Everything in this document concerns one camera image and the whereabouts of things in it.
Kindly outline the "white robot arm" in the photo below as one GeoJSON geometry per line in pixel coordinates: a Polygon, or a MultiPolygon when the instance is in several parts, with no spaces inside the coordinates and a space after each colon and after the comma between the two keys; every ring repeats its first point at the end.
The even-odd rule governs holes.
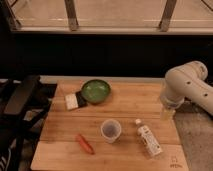
{"type": "Polygon", "coordinates": [[[169,69],[159,99],[163,105],[161,118],[173,118],[176,110],[188,98],[213,117],[213,87],[205,82],[207,67],[200,61],[191,61],[169,69]]]}

